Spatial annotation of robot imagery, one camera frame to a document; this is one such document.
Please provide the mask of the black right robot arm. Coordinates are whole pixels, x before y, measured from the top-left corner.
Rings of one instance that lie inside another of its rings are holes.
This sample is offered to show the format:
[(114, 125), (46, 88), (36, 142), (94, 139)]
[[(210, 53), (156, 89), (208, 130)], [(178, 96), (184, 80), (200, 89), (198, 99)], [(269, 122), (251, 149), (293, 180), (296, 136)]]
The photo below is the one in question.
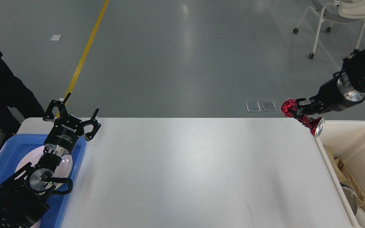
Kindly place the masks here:
[(342, 69), (324, 83), (315, 96), (295, 100), (292, 118), (343, 111), (365, 100), (365, 49), (343, 59)]

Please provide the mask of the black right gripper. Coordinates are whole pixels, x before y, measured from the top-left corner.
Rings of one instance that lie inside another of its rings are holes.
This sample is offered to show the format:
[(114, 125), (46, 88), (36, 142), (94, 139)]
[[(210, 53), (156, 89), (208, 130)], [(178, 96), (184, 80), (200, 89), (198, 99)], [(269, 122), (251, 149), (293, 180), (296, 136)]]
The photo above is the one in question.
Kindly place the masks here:
[(323, 84), (317, 95), (295, 99), (296, 111), (293, 118), (342, 111), (365, 100), (365, 93), (356, 90), (345, 72), (337, 72), (333, 79)]

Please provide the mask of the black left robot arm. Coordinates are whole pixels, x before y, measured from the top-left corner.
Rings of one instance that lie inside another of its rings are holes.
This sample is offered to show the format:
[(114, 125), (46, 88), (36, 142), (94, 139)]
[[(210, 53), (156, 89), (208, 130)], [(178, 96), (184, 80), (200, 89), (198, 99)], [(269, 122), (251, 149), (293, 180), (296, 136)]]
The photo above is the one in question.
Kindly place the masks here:
[(65, 155), (70, 155), (81, 137), (90, 141), (100, 129), (95, 109), (89, 120), (71, 115), (64, 99), (52, 100), (43, 116), (53, 123), (43, 145), (42, 155), (35, 165), (26, 163), (0, 184), (0, 228), (30, 228), (49, 210), (51, 195), (64, 196), (72, 192), (73, 181), (58, 177), (57, 167)]

